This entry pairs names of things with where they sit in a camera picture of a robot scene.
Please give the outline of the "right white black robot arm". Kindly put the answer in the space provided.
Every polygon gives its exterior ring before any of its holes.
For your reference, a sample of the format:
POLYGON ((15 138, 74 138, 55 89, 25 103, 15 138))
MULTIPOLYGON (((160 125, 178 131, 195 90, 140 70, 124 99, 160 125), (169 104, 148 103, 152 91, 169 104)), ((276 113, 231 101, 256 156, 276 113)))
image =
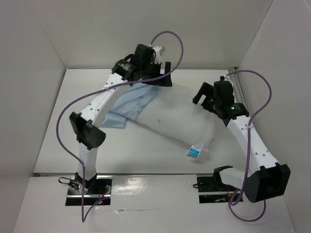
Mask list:
POLYGON ((213 187, 217 190, 224 190, 228 185, 238 188, 252 203, 282 196, 290 177, 290 168, 286 164, 281 165, 268 151, 246 107, 235 102, 233 85, 224 77, 213 85, 204 82, 192 102, 198 104, 202 96, 205 97, 201 103, 203 109, 223 121, 235 136, 247 163, 245 171, 232 166, 214 169, 213 187))

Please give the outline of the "white pillow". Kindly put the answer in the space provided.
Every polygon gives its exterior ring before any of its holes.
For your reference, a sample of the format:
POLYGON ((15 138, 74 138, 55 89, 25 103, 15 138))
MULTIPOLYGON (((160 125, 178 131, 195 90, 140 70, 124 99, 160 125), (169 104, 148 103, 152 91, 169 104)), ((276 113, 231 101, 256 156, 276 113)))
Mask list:
POLYGON ((149 129, 206 152, 214 140, 214 115, 192 103, 197 91, 174 84, 156 87, 155 97, 135 121, 149 129))

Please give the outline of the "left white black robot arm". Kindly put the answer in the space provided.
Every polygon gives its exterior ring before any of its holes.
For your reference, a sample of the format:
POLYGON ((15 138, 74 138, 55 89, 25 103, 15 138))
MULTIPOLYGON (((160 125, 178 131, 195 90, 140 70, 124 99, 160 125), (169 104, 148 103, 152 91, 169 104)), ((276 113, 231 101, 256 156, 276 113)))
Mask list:
POLYGON ((131 82, 144 80, 149 85, 172 86, 170 62, 165 63, 166 77, 158 78, 161 76, 161 56, 164 52, 164 46, 137 45, 133 54, 115 63, 103 87, 104 91, 80 112, 70 114, 69 120, 79 145, 80 163, 75 180, 84 193, 92 193, 96 188, 97 152, 106 139, 106 134, 100 129, 101 124, 119 97, 129 90, 131 82))

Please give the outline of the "blue white pillow label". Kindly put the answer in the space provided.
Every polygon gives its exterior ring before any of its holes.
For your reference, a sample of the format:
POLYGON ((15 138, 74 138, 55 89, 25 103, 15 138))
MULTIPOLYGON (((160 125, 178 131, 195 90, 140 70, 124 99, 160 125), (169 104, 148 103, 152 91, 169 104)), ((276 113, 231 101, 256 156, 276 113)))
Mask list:
POLYGON ((191 158, 198 158, 200 153, 201 153, 202 149, 196 146, 191 146, 191 148, 188 151, 187 156, 191 157, 191 158))

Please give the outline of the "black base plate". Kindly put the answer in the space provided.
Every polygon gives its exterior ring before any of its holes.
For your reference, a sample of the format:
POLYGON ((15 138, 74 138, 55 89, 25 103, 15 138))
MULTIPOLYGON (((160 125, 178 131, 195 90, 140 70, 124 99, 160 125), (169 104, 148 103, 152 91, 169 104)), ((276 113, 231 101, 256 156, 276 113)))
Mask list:
POLYGON ((215 184, 212 175, 197 176, 197 181, 192 185, 198 191, 199 203, 225 203, 229 202, 236 188, 229 185, 215 184))
MULTIPOLYGON (((68 182, 66 206, 81 206, 82 204, 82 187, 78 184, 73 176, 66 178, 68 182)), ((85 191, 84 205, 110 205, 112 189, 112 176, 98 175, 93 187, 85 191)))

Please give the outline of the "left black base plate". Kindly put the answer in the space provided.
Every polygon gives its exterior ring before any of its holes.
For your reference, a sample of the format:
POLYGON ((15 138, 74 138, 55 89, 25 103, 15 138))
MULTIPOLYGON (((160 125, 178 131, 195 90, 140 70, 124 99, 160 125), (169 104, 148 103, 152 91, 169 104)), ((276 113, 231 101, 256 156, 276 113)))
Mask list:
MULTIPOLYGON (((68 182, 66 206, 81 206, 82 204, 82 187, 78 184, 73 176, 66 178, 68 182)), ((110 205, 112 189, 112 176, 98 175, 93 187, 85 191, 84 205, 110 205)))

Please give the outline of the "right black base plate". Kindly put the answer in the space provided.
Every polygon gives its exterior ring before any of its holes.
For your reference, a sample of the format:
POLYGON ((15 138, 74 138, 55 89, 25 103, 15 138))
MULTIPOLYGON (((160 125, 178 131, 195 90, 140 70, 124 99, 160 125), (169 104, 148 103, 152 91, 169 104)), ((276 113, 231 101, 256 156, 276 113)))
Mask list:
POLYGON ((192 185, 198 191, 199 203, 225 203, 229 202, 236 188, 229 185, 215 184, 212 175, 197 176, 197 181, 192 185))

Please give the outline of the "aluminium extrusion rail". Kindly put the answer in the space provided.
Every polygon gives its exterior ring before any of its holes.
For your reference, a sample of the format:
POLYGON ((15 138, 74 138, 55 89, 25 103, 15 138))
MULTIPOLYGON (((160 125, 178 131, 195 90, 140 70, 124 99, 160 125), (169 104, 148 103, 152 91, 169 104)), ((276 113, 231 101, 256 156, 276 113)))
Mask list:
POLYGON ((242 103, 245 106, 246 110, 249 111, 246 100, 245 100, 245 96, 242 90, 241 82, 238 77, 238 73, 236 73, 236 71, 237 69, 235 67, 230 67, 228 70, 228 73, 232 73, 231 75, 229 75, 229 79, 232 81, 232 84, 233 84, 234 96, 235 96, 236 102, 242 103))

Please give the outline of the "light blue pillowcase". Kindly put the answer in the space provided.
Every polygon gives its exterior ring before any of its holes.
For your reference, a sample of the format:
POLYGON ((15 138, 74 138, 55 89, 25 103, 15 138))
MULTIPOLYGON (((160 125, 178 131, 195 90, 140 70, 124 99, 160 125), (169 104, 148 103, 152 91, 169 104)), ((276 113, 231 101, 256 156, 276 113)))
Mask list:
POLYGON ((124 129, 127 120, 136 120, 144 108, 158 95, 159 86, 137 83, 123 94, 102 121, 102 128, 124 129))

